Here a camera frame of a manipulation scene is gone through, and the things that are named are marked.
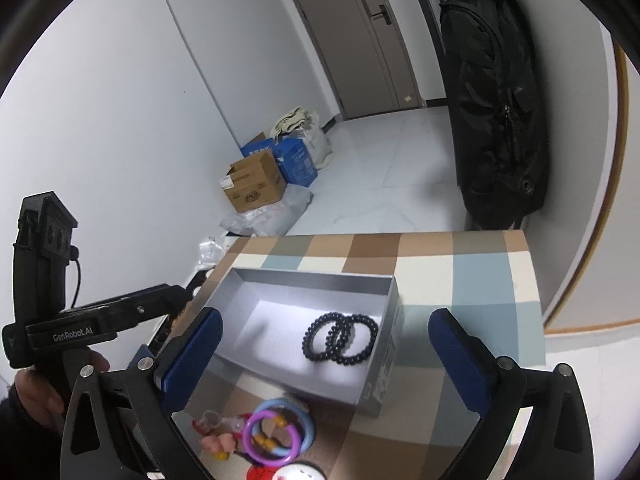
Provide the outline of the person's left hand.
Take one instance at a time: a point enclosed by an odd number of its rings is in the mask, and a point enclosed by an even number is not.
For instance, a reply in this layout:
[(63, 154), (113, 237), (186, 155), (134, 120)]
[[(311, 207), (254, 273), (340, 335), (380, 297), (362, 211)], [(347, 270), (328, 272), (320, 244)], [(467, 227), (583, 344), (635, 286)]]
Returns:
[(65, 406), (55, 388), (32, 368), (16, 373), (14, 387), (26, 413), (41, 426), (53, 428)]

